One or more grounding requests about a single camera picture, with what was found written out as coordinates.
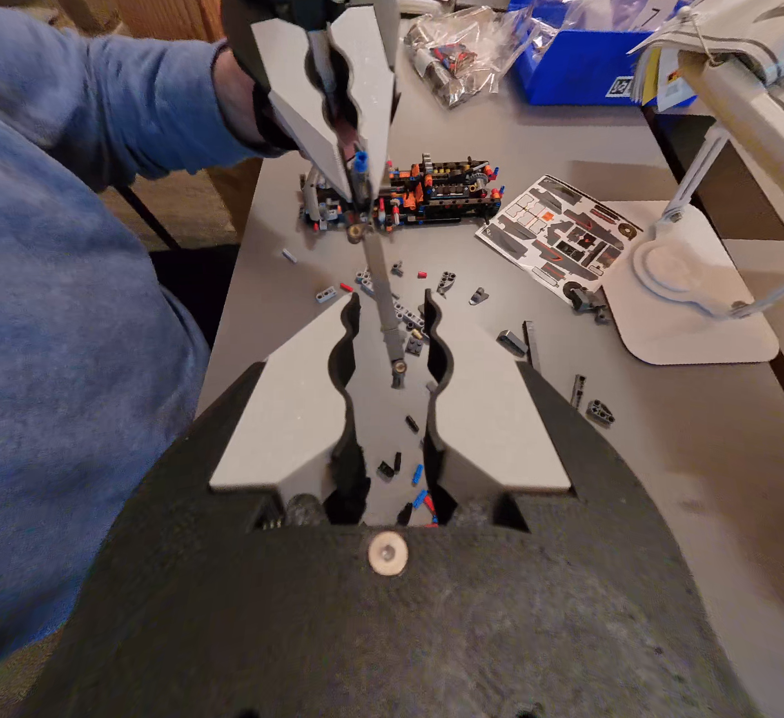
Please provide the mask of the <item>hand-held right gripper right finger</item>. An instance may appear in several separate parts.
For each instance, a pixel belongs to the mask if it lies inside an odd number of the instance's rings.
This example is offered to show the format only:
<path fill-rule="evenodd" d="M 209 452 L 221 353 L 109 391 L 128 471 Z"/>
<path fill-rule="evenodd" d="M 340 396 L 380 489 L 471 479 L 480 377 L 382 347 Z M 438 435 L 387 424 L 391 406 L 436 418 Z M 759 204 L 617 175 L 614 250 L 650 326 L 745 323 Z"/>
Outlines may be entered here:
<path fill-rule="evenodd" d="M 515 497 L 568 496 L 572 481 L 522 372 L 522 362 L 431 289 L 424 294 L 427 369 L 424 468 L 440 526 L 479 507 L 493 524 L 524 526 Z"/>

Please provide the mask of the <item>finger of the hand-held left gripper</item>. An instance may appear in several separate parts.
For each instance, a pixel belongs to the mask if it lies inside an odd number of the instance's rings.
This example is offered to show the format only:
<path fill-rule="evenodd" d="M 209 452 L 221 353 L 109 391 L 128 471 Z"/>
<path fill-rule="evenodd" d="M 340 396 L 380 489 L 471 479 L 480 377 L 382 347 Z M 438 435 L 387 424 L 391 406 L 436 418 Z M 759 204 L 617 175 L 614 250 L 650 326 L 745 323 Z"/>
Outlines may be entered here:
<path fill-rule="evenodd" d="M 332 47 L 347 64 L 347 96 L 357 114 L 357 134 L 367 155 L 370 194 L 379 193 L 387 162 L 395 77 L 373 6 L 346 9 L 328 30 Z"/>
<path fill-rule="evenodd" d="M 276 116 L 328 183 L 351 202 L 353 196 L 338 136 L 326 114 L 327 99 L 308 76 L 308 34 L 282 19 L 257 21 L 251 25 L 251 31 Z"/>

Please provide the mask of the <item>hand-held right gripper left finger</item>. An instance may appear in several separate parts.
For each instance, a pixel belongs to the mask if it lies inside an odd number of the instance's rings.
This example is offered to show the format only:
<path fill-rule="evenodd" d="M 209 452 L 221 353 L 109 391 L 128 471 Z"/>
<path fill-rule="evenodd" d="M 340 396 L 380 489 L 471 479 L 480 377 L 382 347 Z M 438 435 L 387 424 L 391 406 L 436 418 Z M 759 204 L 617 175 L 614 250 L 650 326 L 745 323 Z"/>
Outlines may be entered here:
<path fill-rule="evenodd" d="M 269 355 L 209 480 L 213 491 L 269 491 L 281 507 L 312 496 L 333 524 L 361 522 L 368 470 L 347 389 L 360 314 L 358 293 L 343 296 Z"/>

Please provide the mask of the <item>grey lego connector blue pin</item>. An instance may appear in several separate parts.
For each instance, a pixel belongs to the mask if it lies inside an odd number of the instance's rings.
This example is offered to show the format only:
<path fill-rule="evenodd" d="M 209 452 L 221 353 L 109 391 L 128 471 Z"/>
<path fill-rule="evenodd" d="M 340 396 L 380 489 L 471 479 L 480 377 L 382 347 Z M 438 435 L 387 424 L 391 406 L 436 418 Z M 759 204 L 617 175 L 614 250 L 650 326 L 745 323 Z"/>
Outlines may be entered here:
<path fill-rule="evenodd" d="M 375 196 L 369 175 L 368 154 L 361 149 L 358 149 L 352 158 L 349 182 L 355 211 L 370 221 Z"/>

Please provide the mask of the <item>lego car chassis assembly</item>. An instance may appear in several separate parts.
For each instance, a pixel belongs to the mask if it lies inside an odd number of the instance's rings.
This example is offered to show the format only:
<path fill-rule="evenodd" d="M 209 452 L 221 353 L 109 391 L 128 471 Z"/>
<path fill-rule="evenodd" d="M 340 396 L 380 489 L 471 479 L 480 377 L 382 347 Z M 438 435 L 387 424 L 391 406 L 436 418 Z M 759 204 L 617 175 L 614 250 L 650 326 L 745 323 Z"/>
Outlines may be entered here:
<path fill-rule="evenodd" d="M 313 231 L 371 223 L 382 232 L 425 224 L 459 223 L 464 218 L 489 221 L 501 209 L 504 186 L 499 168 L 485 160 L 434 162 L 423 154 L 420 162 L 401 169 L 388 161 L 379 197 L 366 213 L 349 205 L 311 170 L 300 176 L 302 204 L 299 219 Z"/>

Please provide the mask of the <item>long dark grey lego beam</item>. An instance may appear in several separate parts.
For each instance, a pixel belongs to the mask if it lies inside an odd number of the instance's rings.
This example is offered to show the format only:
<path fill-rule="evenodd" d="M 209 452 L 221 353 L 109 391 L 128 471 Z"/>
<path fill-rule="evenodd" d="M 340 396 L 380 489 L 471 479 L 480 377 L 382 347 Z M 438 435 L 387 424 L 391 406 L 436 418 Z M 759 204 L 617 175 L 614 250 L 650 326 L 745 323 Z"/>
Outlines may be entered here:
<path fill-rule="evenodd" d="M 371 224 L 361 222 L 351 223 L 348 226 L 347 238 L 349 243 L 361 245 L 364 250 L 379 312 L 380 328 L 390 362 L 391 387 L 400 390 L 405 385 L 407 372 L 405 344 L 397 321 L 395 300 L 390 287 L 381 238 Z"/>

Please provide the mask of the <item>person's left hand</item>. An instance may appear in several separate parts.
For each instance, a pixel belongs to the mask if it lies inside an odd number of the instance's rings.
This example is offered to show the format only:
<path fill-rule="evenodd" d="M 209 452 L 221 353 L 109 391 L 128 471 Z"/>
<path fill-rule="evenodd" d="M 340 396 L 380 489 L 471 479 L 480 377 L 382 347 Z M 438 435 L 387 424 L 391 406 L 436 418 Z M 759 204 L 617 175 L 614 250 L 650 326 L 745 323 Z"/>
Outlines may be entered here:
<path fill-rule="evenodd" d="M 223 120 L 242 144 L 263 156 L 299 151 L 280 124 L 267 94 L 240 66 L 228 46 L 222 46 L 214 59 L 212 83 Z"/>

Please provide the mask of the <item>clear plastic bags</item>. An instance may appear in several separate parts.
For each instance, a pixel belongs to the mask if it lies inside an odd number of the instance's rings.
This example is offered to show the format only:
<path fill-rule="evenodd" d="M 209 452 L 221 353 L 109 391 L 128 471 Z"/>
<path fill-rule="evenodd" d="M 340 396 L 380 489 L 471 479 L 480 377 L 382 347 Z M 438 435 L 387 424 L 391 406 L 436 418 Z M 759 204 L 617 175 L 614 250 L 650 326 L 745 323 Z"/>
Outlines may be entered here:
<path fill-rule="evenodd" d="M 483 90 L 497 92 L 507 73 L 524 93 L 514 67 L 524 50 L 524 12 L 510 10 L 510 0 L 504 11 L 482 1 L 440 17 L 417 18 L 404 39 L 417 75 L 446 108 Z M 634 87 L 632 97 L 634 104 L 642 102 Z"/>

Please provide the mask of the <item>sticker sheet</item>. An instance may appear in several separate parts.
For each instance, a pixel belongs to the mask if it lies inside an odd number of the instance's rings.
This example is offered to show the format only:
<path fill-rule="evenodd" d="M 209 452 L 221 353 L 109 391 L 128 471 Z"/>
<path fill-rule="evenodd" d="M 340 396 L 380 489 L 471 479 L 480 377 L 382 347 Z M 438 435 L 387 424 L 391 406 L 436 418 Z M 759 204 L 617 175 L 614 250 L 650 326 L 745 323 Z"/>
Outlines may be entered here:
<path fill-rule="evenodd" d="M 475 233 L 565 301 L 594 294 L 645 229 L 550 175 L 541 176 Z"/>

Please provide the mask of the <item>blue plastic bin white tag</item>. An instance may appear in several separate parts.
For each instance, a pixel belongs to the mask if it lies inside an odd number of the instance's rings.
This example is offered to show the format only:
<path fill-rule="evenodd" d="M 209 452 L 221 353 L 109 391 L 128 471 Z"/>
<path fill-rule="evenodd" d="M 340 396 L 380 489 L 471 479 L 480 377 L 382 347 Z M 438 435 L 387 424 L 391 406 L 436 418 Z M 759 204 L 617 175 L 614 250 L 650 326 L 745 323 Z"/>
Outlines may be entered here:
<path fill-rule="evenodd" d="M 528 102 L 631 106 L 630 51 L 692 0 L 510 0 L 524 12 L 515 63 Z"/>

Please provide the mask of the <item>person's blue clothed torso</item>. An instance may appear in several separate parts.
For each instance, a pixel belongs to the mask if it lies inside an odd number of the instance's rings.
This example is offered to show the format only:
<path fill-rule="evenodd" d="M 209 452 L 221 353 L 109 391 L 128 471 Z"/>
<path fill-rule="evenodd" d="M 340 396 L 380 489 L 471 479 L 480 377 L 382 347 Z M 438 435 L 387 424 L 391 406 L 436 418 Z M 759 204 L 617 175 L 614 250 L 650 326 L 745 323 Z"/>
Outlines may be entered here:
<path fill-rule="evenodd" d="M 71 614 L 209 356 L 138 238 L 2 122 L 2 657 Z"/>

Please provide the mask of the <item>white desk stand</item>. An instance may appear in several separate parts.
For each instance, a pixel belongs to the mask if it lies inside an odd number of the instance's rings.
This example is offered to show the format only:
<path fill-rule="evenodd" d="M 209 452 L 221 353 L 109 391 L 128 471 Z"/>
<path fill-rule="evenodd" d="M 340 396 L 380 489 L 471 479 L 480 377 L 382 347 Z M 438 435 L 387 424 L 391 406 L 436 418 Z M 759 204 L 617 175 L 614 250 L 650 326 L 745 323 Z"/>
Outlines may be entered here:
<path fill-rule="evenodd" d="M 708 219 L 691 204 L 729 138 L 719 123 L 707 131 L 674 197 L 603 283 L 626 349 L 648 364 L 758 363 L 779 352 L 762 313 L 782 299 L 782 286 L 753 300 Z"/>

